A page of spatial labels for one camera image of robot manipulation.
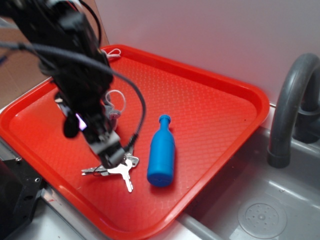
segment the bottle neck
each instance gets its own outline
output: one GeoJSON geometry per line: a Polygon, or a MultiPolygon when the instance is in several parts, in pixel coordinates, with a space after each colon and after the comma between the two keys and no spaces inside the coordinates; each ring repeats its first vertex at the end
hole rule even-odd
{"type": "Polygon", "coordinates": [[[160,120],[160,129],[168,129],[169,128],[169,119],[163,118],[160,120]]]}

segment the white wall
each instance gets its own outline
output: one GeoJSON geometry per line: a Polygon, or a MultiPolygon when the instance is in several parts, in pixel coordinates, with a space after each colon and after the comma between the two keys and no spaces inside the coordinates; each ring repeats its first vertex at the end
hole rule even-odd
{"type": "Polygon", "coordinates": [[[320,56],[320,0],[95,0],[110,44],[260,87],[276,103],[302,53],[320,56]]]}

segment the tray rim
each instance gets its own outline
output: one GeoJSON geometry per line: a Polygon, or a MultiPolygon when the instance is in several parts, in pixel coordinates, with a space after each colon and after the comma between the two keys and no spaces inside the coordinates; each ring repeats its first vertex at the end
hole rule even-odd
{"type": "Polygon", "coordinates": [[[49,165],[41,161],[32,149],[29,149],[22,141],[19,141],[15,135],[11,135],[9,129],[10,120],[21,110],[25,109],[34,102],[34,99],[39,99],[46,93],[55,89],[55,84],[51,83],[51,78],[45,80],[42,84],[27,92],[16,101],[11,103],[0,114],[0,136],[24,159],[35,168],[36,171],[46,176],[49,184],[55,188],[61,195],[68,201],[72,199],[72,204],[76,207],[85,217],[87,217],[101,232],[106,236],[115,239],[133,240],[149,238],[156,233],[162,231],[169,226],[171,222],[187,207],[187,205],[196,197],[206,184],[214,178],[216,173],[224,166],[224,164],[231,158],[235,152],[245,143],[245,141],[254,133],[259,125],[266,119],[270,103],[266,94],[256,86],[226,77],[217,73],[209,72],[194,66],[170,60],[149,52],[138,50],[129,46],[116,44],[103,47],[102,49],[108,50],[111,48],[119,48],[122,50],[122,55],[125,58],[146,64],[147,60],[152,60],[152,67],[161,69],[163,71],[187,78],[208,87],[232,94],[242,99],[248,100],[256,109],[256,118],[251,124],[243,131],[237,139],[228,147],[228,149],[216,160],[216,162],[206,171],[201,179],[183,196],[183,198],[172,208],[172,210],[158,223],[149,228],[141,231],[128,232],[121,231],[109,219],[101,219],[100,211],[88,200],[86,200],[77,191],[70,191],[72,186],[65,181],[61,176],[55,175],[54,172],[48,170],[49,165]]]}

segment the black cable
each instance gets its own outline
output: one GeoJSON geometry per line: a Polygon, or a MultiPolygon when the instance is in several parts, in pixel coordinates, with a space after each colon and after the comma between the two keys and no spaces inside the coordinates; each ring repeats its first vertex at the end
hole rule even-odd
{"type": "Polygon", "coordinates": [[[77,6],[76,6],[72,1],[68,1],[68,4],[72,5],[72,8],[73,8],[75,11],[79,12],[77,6]]]}
{"type": "Polygon", "coordinates": [[[93,17],[94,20],[95,20],[96,25],[97,25],[97,27],[98,27],[99,46],[101,46],[102,33],[101,33],[101,25],[100,25],[99,19],[98,19],[96,13],[92,10],[92,8],[91,8],[88,4],[86,4],[83,0],[79,0],[79,2],[81,3],[81,5],[83,5],[83,6],[89,11],[89,13],[92,15],[92,17],[93,17]]]}
{"type": "Polygon", "coordinates": [[[56,66],[52,62],[50,62],[48,59],[46,59],[44,56],[41,56],[35,51],[33,51],[32,54],[37,56],[43,63],[45,63],[48,67],[50,67],[52,71],[57,71],[56,66]]]}
{"type": "Polygon", "coordinates": [[[64,49],[53,47],[53,46],[47,46],[47,45],[42,45],[42,44],[30,45],[30,44],[25,44],[25,43],[13,43],[13,42],[0,41],[0,48],[7,48],[7,49],[11,49],[11,50],[21,50],[21,51],[26,50],[32,54],[36,54],[35,53],[35,51],[36,51],[39,54],[52,55],[52,56],[55,56],[58,58],[64,58],[64,59],[70,60],[75,63],[79,63],[79,64],[87,65],[88,67],[91,67],[91,68],[95,68],[101,72],[114,75],[114,76],[122,79],[126,83],[128,83],[134,89],[138,98],[140,99],[141,106],[142,106],[142,113],[141,113],[140,121],[139,121],[138,126],[136,128],[136,131],[133,134],[133,136],[131,137],[127,146],[124,147],[124,150],[128,151],[129,148],[135,144],[135,141],[137,140],[137,137],[139,135],[139,132],[141,130],[141,127],[142,127],[143,122],[146,117],[146,108],[147,107],[146,107],[146,102],[145,102],[144,96],[140,92],[139,88],[130,79],[121,75],[117,71],[114,71],[113,69],[111,69],[107,65],[105,65],[97,60],[94,60],[86,55],[83,55],[83,54],[80,54],[77,52],[73,52],[73,51],[64,50],[64,49]]]}
{"type": "Polygon", "coordinates": [[[5,51],[1,56],[0,56],[0,66],[4,64],[7,60],[8,57],[13,53],[11,49],[5,51]]]}

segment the gray sink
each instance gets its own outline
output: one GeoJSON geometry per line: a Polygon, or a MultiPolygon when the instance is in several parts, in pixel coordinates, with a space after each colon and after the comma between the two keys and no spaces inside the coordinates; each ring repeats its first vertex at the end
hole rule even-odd
{"type": "Polygon", "coordinates": [[[259,128],[185,212],[225,240],[319,240],[320,150],[293,140],[290,165],[273,168],[269,134],[259,128]]]}

